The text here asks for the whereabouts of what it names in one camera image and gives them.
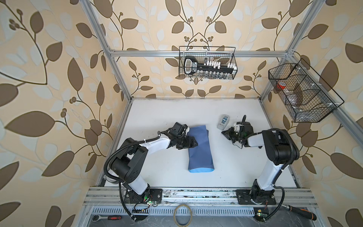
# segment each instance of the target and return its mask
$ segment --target blue fabric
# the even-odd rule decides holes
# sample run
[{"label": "blue fabric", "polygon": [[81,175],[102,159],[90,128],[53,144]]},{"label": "blue fabric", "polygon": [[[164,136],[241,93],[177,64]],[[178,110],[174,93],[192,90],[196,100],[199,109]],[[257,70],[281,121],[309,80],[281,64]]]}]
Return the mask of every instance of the blue fabric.
[{"label": "blue fabric", "polygon": [[191,173],[208,173],[214,170],[208,130],[205,125],[190,128],[189,136],[194,136],[198,146],[189,148],[189,166]]}]

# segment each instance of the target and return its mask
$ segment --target wire basket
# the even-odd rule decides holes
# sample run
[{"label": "wire basket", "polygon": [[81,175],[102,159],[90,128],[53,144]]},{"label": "wire basket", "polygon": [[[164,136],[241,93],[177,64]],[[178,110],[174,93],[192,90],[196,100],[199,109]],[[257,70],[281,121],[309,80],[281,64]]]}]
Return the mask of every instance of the wire basket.
[{"label": "wire basket", "polygon": [[238,68],[235,47],[180,46],[179,77],[233,80]]},{"label": "wire basket", "polygon": [[[285,63],[270,69],[269,80],[294,122],[320,122],[341,106],[344,100],[307,62],[301,62],[302,60],[297,64]],[[319,82],[309,76],[306,66],[316,73]]]}]

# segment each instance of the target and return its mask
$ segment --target black and orange handle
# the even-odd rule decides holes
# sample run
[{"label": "black and orange handle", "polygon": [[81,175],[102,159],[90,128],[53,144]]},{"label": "black and orange handle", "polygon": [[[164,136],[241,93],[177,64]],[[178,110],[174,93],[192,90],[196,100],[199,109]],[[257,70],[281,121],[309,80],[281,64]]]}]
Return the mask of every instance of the black and orange handle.
[{"label": "black and orange handle", "polygon": [[109,215],[107,217],[107,220],[120,220],[121,219],[121,215]]},{"label": "black and orange handle", "polygon": [[297,214],[299,214],[300,216],[302,216],[304,218],[311,219],[313,221],[315,221],[317,219],[317,216],[314,213],[310,212],[310,211],[307,211],[307,210],[304,210],[304,209],[299,209],[299,208],[296,208],[296,207],[293,207],[293,206],[290,206],[290,205],[289,205],[288,209],[289,209],[289,211],[297,213]]}]

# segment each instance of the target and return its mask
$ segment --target white table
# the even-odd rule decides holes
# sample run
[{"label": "white table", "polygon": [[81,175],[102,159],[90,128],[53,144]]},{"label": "white table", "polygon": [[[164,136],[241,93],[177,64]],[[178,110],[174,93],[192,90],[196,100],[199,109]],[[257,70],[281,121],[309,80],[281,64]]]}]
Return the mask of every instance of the white table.
[{"label": "white table", "polygon": [[[129,137],[137,141],[153,138],[157,131],[164,131],[175,122],[189,127],[206,125],[213,172],[190,173],[188,150],[171,147],[148,155],[141,176],[151,187],[251,187],[268,160],[265,148],[243,147],[241,150],[233,146],[217,129],[223,114],[230,116],[226,129],[241,121],[245,114],[254,132],[270,128],[255,99],[134,100],[118,147]],[[296,187],[290,171],[284,171],[276,185]],[[106,182],[105,186],[115,185]]]}]

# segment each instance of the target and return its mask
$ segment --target wall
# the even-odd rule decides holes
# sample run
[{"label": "wall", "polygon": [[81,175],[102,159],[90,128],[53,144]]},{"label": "wall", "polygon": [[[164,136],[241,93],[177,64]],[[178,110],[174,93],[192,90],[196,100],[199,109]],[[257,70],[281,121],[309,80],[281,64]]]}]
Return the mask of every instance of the wall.
[{"label": "wall", "polygon": [[[345,100],[341,106],[363,126],[363,2],[326,1],[297,48]],[[330,114],[319,123],[292,123],[277,94],[264,105],[275,127],[287,129],[300,150],[293,164],[332,227],[363,226],[363,149]]]},{"label": "wall", "polygon": [[78,1],[1,0],[0,22],[0,226],[71,226],[126,101]]},{"label": "wall", "polygon": [[[287,48],[311,2],[92,0],[91,3],[111,49],[178,50],[179,46],[195,45],[210,50],[213,50],[210,46],[231,46],[236,50],[268,51]],[[130,93],[148,98],[258,97],[267,84],[267,70],[277,65],[274,58],[237,58],[238,74],[233,81],[200,80],[193,76],[179,80],[178,60],[174,58],[116,60]],[[145,81],[140,82],[141,78],[132,77],[135,72],[129,61],[136,66],[137,73],[149,79],[144,77]],[[264,61],[265,67],[257,73]],[[250,80],[250,77],[252,81],[255,79],[253,73],[262,76],[254,83],[257,92]]]}]

